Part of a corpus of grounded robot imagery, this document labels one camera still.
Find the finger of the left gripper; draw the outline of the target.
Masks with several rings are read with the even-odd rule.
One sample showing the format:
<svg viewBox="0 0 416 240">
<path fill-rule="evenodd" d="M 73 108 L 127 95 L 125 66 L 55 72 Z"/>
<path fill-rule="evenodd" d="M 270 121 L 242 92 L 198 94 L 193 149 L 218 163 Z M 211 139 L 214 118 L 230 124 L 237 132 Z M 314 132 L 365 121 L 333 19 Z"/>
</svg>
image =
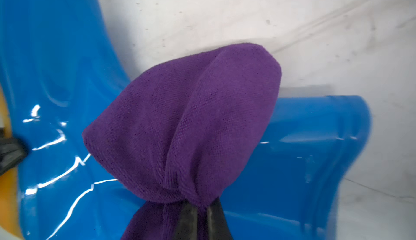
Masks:
<svg viewBox="0 0 416 240">
<path fill-rule="evenodd" d="M 1 138 L 1 172 L 4 175 L 16 167 L 29 154 L 26 144 L 20 138 Z"/>
</svg>

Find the blue rubber boot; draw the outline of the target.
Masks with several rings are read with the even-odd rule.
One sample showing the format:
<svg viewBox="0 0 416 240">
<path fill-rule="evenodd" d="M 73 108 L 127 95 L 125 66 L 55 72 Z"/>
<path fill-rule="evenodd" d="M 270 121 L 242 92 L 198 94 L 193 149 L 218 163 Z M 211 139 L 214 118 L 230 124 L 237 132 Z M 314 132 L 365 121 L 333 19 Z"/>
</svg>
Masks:
<svg viewBox="0 0 416 240">
<path fill-rule="evenodd" d="M 1 0 L 1 138 L 28 156 L 3 176 L 1 226 L 27 240 L 118 240 L 143 200 L 81 133 L 128 84 L 98 0 Z M 333 240 L 338 187 L 364 149 L 359 96 L 282 98 L 221 197 L 234 240 Z"/>
</svg>

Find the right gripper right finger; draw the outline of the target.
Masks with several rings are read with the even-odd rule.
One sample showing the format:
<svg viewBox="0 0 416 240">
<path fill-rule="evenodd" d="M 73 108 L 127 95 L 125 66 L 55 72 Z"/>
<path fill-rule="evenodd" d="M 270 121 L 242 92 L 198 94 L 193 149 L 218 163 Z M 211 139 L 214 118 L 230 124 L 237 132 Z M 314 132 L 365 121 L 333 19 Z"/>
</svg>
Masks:
<svg viewBox="0 0 416 240">
<path fill-rule="evenodd" d="M 233 240 L 219 198 L 209 205 L 206 216 L 209 240 Z"/>
</svg>

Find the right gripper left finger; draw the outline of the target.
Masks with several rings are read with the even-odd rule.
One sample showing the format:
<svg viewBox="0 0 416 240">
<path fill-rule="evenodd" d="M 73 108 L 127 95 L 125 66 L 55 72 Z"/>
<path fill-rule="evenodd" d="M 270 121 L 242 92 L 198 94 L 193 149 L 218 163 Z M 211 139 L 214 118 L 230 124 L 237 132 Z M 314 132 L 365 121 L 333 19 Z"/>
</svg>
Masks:
<svg viewBox="0 0 416 240">
<path fill-rule="evenodd" d="M 172 239 L 198 239 L 198 208 L 188 201 L 185 201 L 181 208 Z"/>
</svg>

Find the purple cloth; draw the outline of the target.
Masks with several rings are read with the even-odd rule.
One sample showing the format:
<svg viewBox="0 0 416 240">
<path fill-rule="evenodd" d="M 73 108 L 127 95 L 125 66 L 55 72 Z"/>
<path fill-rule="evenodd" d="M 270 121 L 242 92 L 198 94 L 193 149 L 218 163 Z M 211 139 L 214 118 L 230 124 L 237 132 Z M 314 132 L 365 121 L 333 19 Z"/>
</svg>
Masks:
<svg viewBox="0 0 416 240">
<path fill-rule="evenodd" d="M 83 131 L 87 151 L 144 205 L 124 240 L 170 240 L 185 202 L 206 210 L 244 170 L 270 122 L 279 63 L 262 46 L 234 44 L 156 65 Z"/>
</svg>

